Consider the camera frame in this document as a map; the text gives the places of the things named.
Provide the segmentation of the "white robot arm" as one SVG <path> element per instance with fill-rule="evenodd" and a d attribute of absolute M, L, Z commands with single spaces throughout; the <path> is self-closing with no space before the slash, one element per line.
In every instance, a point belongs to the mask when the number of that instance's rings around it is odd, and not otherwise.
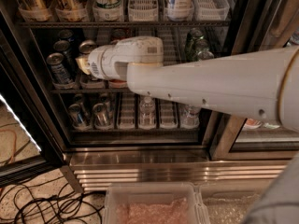
<path fill-rule="evenodd" d="M 165 66 L 163 41 L 136 36 L 93 49 L 85 68 L 139 95 L 299 129 L 296 46 Z"/>

